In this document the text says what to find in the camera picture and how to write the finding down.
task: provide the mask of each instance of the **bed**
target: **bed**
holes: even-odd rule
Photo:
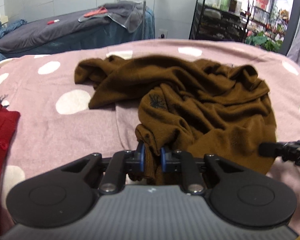
[[[38,20],[19,27],[0,39],[0,53],[6,58],[21,57],[29,54],[56,54],[71,50],[102,48],[128,41],[154,39],[154,13],[150,8],[145,11],[144,35],[142,21],[143,5],[120,1],[120,5],[135,4],[131,16],[126,17],[130,8],[121,8],[122,17],[130,20],[127,26],[114,22],[109,17],[91,18],[84,22],[78,19],[91,10],[79,11],[61,16]],[[48,25],[50,21],[59,20]]]
[[[232,42],[149,40],[54,55],[27,55],[0,62],[0,96],[21,118],[2,172],[2,232],[13,226],[6,209],[10,189],[24,179],[92,152],[110,157],[135,149],[138,101],[88,110],[91,86],[74,84],[74,69],[89,57],[123,58],[164,54],[186,60],[208,58],[228,65],[252,64],[270,87],[277,140],[300,139],[300,67],[286,57]],[[300,233],[300,167],[277,159],[268,176],[291,187],[298,207],[290,226]]]

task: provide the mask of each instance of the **silver bolt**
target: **silver bolt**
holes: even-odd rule
[[[191,184],[188,187],[188,191],[192,193],[200,193],[201,191],[203,191],[203,186],[200,184]]]
[[[104,192],[112,192],[114,191],[116,188],[116,186],[112,183],[105,183],[105,184],[102,184],[100,189]]]

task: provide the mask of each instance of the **brown garment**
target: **brown garment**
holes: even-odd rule
[[[164,145],[194,157],[217,154],[263,174],[274,161],[258,156],[261,142],[276,141],[276,122],[269,88],[250,65],[110,56],[78,64],[75,83],[88,79],[95,84],[90,109],[142,98],[136,136],[146,145],[145,176],[157,184],[165,183],[158,169]]]

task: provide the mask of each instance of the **pink cloth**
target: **pink cloth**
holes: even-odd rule
[[[74,69],[80,60],[105,58],[111,53],[125,58],[163,54],[228,65],[251,64],[270,87],[278,141],[300,139],[300,67],[282,55],[242,43],[158,39],[13,59],[0,68],[0,96],[8,94],[8,109],[21,113],[2,181],[4,231],[12,226],[5,198],[16,183],[92,152],[109,157],[116,151],[136,148],[138,102],[88,110],[92,87],[74,84]],[[295,191],[298,208],[290,226],[300,233],[300,168],[277,160],[269,176]]]

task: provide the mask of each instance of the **black circular joint cover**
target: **black circular joint cover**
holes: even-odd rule
[[[254,171],[227,174],[209,199],[221,217],[248,228],[288,223],[297,207],[292,189]]]
[[[94,202],[91,188],[75,173],[45,173],[16,185],[7,208],[16,223],[34,228],[60,227],[88,213]]]

